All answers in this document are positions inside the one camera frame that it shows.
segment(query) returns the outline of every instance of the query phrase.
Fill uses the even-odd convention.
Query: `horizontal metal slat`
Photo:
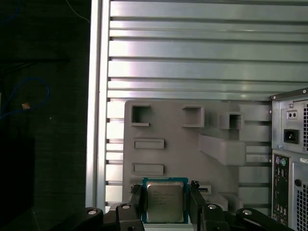
[[[277,63],[231,63],[231,62],[137,62],[110,61],[109,77],[133,78],[172,78],[172,79],[216,79],[216,80],[252,80],[276,81],[277,87],[283,83],[278,81],[308,81],[307,64]]]
[[[106,202],[118,203],[122,201],[122,186],[106,185]]]
[[[111,17],[191,18],[245,21],[308,21],[307,7],[112,1]]]
[[[297,90],[303,86],[302,83],[297,84],[277,84],[277,82],[221,82],[221,81],[204,81],[204,80],[126,80],[125,78],[121,80],[112,80],[108,82],[108,89],[110,90],[194,90],[194,91],[235,91],[235,92],[284,92],[288,90]],[[253,105],[243,106],[243,110],[247,113],[249,118],[252,118],[253,115],[248,113],[252,109],[252,112],[255,116],[257,108],[253,108]]]
[[[187,99],[187,100],[256,100],[268,101],[270,93],[199,92],[160,90],[109,90],[108,98]]]
[[[307,34],[228,33],[200,31],[111,30],[113,38],[215,39],[271,42],[307,42]]]
[[[269,204],[269,188],[239,188],[239,198],[244,204]]]
[[[107,139],[123,139],[124,124],[123,123],[107,123]]]
[[[123,144],[122,143],[107,143],[106,144],[107,151],[123,151]]]
[[[239,183],[269,183],[269,167],[239,167]]]
[[[109,55],[111,57],[308,62],[308,46],[272,43],[110,41]]]
[[[125,103],[124,102],[108,102],[107,118],[124,118]]]
[[[106,153],[106,160],[119,160],[123,161],[123,153]]]
[[[123,165],[106,165],[106,181],[123,181]]]
[[[161,31],[211,31],[211,32],[263,32],[267,34],[307,34],[308,26],[245,24],[226,22],[168,22],[168,21],[111,21],[110,28],[125,30],[161,30]]]

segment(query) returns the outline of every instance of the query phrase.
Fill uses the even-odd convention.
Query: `aluminum panel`
[[[109,55],[138,58],[307,62],[308,46],[279,43],[110,41]]]
[[[124,118],[124,102],[108,102],[107,103],[107,118]]]
[[[268,101],[270,93],[250,92],[200,92],[200,91],[161,91],[161,90],[109,90],[109,98],[135,99],[187,99],[187,100],[260,100]]]
[[[97,158],[97,110],[99,84],[99,55],[101,2],[93,0],[91,3],[91,32],[90,32],[90,60],[88,86],[88,120],[87,120],[87,173],[86,173],[86,207],[96,206],[96,158]]]
[[[106,181],[123,181],[123,165],[106,165]]]
[[[293,84],[291,88],[298,89],[302,85],[301,84]],[[251,83],[251,82],[244,82],[244,81],[232,81],[232,82],[226,82],[221,83],[219,81],[212,81],[212,80],[195,80],[194,82],[189,82],[186,80],[147,80],[147,79],[132,79],[128,80],[127,78],[117,78],[115,80],[108,82],[108,88],[110,90],[193,90],[193,91],[237,91],[237,92],[281,92],[286,90],[286,86],[280,85],[277,86],[277,83],[275,82],[267,82],[267,83]],[[241,105],[241,108],[243,108],[243,112],[245,112],[247,115],[246,117],[251,121],[269,121],[270,119],[270,109],[269,106],[263,106],[263,105]]]
[[[106,185],[106,201],[114,204],[122,202],[122,186]]]
[[[306,34],[305,25],[282,24],[253,24],[235,22],[196,22],[196,21],[111,21],[110,28],[114,30],[142,30],[142,31],[208,31],[208,32],[257,32],[264,34]]]
[[[112,17],[306,22],[305,6],[113,1]]]
[[[122,187],[105,185],[106,180],[121,179],[121,165],[112,164],[123,160],[121,120],[126,100],[268,101],[270,95],[307,84],[307,8],[292,6],[291,1],[288,5],[94,1],[88,135],[98,134],[93,142],[88,140],[87,204],[103,208],[106,201],[108,205],[121,201]],[[247,161],[266,163],[270,148],[255,142],[270,142],[270,108],[257,102],[240,105],[246,121],[240,139],[248,145]],[[269,188],[257,187],[264,183],[264,175],[256,179],[255,172],[241,171],[243,184],[255,184],[239,188],[244,203],[268,204]]]
[[[123,151],[122,143],[108,143],[106,145],[107,151]]]
[[[107,139],[123,139],[124,124],[123,123],[107,123]]]
[[[239,188],[239,198],[244,204],[269,204],[270,203],[270,190],[269,188]]]
[[[271,127],[245,124],[240,130],[240,141],[271,142]]]
[[[106,160],[123,161],[123,153],[106,153]]]
[[[168,78],[168,79],[216,79],[216,80],[258,80],[250,82],[253,86],[265,85],[274,81],[278,91],[298,89],[300,83],[305,81],[308,65],[306,64],[280,64],[280,63],[239,63],[239,62],[137,62],[137,61],[110,61],[109,77],[132,78]]]
[[[252,40],[271,42],[306,42],[307,34],[264,34],[264,33],[229,33],[229,32],[200,32],[200,31],[144,31],[144,30],[111,30],[113,38],[169,38],[169,39],[215,39],[215,40]]]
[[[239,167],[239,183],[270,183],[270,167]]]

